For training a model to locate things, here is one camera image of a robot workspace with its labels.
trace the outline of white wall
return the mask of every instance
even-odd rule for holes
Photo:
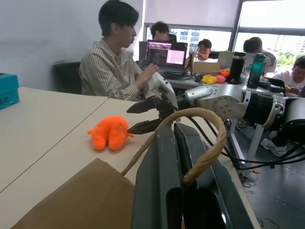
[[[80,61],[101,38],[98,13],[105,1],[1,0],[0,72],[17,74],[20,86],[58,90],[52,65]],[[140,13],[139,33],[143,0],[125,2]]]

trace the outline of yellow plush toy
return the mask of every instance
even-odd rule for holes
[[[216,83],[216,81],[217,78],[213,75],[205,75],[201,80],[202,83],[207,83],[207,84],[214,84]]]

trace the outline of pink plush toy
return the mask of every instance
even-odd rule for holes
[[[222,75],[216,75],[217,83],[223,83],[225,81],[225,77]]]

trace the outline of teal box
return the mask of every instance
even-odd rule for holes
[[[19,102],[17,75],[0,73],[0,110]]]

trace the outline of black hair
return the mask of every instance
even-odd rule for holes
[[[259,37],[252,37],[244,42],[244,52],[255,53],[262,45],[262,39]]]
[[[154,37],[156,35],[157,31],[169,33],[170,28],[163,21],[158,21],[151,27],[152,37]]]
[[[209,48],[209,49],[212,48],[212,42],[208,39],[203,39],[202,41],[199,41],[198,47],[200,47],[201,45],[204,45],[206,48]]]
[[[104,37],[111,35],[111,24],[116,23],[123,27],[132,26],[138,21],[139,13],[126,2],[119,0],[107,1],[100,10],[99,23]]]
[[[296,59],[294,67],[305,68],[305,56],[301,56]]]

